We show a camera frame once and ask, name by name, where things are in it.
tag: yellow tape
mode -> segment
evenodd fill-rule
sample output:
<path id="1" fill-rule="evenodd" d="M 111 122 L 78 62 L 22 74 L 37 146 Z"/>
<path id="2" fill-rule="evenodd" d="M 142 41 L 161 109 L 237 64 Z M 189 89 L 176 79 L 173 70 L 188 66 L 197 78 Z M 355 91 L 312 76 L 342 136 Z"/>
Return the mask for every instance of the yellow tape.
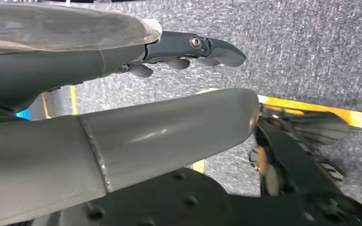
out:
<path id="1" fill-rule="evenodd" d="M 78 114 L 77 95 L 75 93 L 75 87 L 69 86 L 69 89 L 70 89 L 70 97 L 71 97 L 72 114 Z"/>
<path id="2" fill-rule="evenodd" d="M 41 93 L 41 99 L 42 99 L 42 106 L 44 108 L 45 118 L 51 119 L 52 117 L 49 115 L 48 103 L 45 93 Z"/>
<path id="3" fill-rule="evenodd" d="M 285 100 L 274 97 L 259 96 L 260 103 L 266 105 L 273 105 L 279 107 L 290 107 L 300 110 L 309 111 L 321 111 L 321 112 L 332 112 L 343 120 L 345 120 L 350 126 L 362 128 L 362 112 L 350 111 L 346 109 L 340 109 L 335 107 L 327 107 L 322 105 L 312 105 L 303 102 L 297 102 L 293 100 Z"/>
<path id="4" fill-rule="evenodd" d="M 206 163 L 206 161 L 204 159 L 200 160 L 200 161 L 192 164 L 192 169 L 199 173 L 203 173 L 205 171 L 205 163 Z"/>

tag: robotic hand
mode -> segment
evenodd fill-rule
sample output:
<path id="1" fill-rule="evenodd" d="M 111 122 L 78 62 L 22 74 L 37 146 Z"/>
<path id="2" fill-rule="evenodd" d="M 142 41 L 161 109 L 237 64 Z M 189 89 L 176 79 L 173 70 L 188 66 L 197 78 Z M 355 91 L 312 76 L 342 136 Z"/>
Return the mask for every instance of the robotic hand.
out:
<path id="1" fill-rule="evenodd" d="M 189 67 L 189 59 L 197 59 L 207 66 L 237 67 L 246 60 L 238 48 L 226 41 L 202 38 L 192 33 L 164 31 L 160 40 L 146 45 L 141 59 L 122 65 L 117 73 L 131 72 L 139 77 L 149 77 L 153 71 L 143 64 L 164 63 L 183 70 Z"/>

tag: clear plastic shield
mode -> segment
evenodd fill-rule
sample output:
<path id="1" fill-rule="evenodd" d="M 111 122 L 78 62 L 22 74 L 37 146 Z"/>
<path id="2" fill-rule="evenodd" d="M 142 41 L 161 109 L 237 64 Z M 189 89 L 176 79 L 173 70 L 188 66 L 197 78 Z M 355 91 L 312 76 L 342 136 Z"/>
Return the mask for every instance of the clear plastic shield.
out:
<path id="1" fill-rule="evenodd" d="M 102 50 L 160 38 L 154 21 L 119 12 L 43 3 L 0 3 L 0 48 L 17 51 Z"/>

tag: bolt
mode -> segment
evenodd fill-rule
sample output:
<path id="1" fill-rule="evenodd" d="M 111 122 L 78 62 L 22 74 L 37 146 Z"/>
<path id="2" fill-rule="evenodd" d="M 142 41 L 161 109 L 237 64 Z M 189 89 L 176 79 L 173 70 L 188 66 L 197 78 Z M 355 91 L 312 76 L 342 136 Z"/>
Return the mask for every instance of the bolt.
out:
<path id="1" fill-rule="evenodd" d="M 201 48 L 202 47 L 202 40 L 200 37 L 196 35 L 192 35 L 189 39 L 189 43 L 193 48 Z"/>
<path id="2" fill-rule="evenodd" d="M 121 65 L 119 68 L 121 71 L 127 71 L 128 70 L 128 66 L 127 65 Z"/>

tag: metal seam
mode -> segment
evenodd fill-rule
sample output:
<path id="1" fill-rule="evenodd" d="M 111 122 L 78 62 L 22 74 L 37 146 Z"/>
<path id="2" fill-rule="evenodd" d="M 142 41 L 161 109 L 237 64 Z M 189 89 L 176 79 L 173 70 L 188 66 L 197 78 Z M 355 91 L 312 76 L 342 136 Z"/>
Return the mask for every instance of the metal seam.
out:
<path id="1" fill-rule="evenodd" d="M 109 176 L 108 176 L 107 168 L 106 168 L 105 162 L 103 160 L 102 153 L 99 151 L 98 143 L 96 142 L 94 136 L 92 135 L 92 132 L 88 127 L 88 123 L 80 116 L 75 116 L 75 118 L 79 121 L 79 123 L 81 124 L 81 127 L 83 128 L 85 134 L 88 137 L 88 141 L 89 141 L 88 143 L 90 144 L 92 153 L 95 156 L 95 160 L 100 168 L 100 173 L 102 176 L 102 180 L 104 182 L 105 190 L 108 193 L 112 192 L 113 191 L 112 184 L 111 184 Z"/>

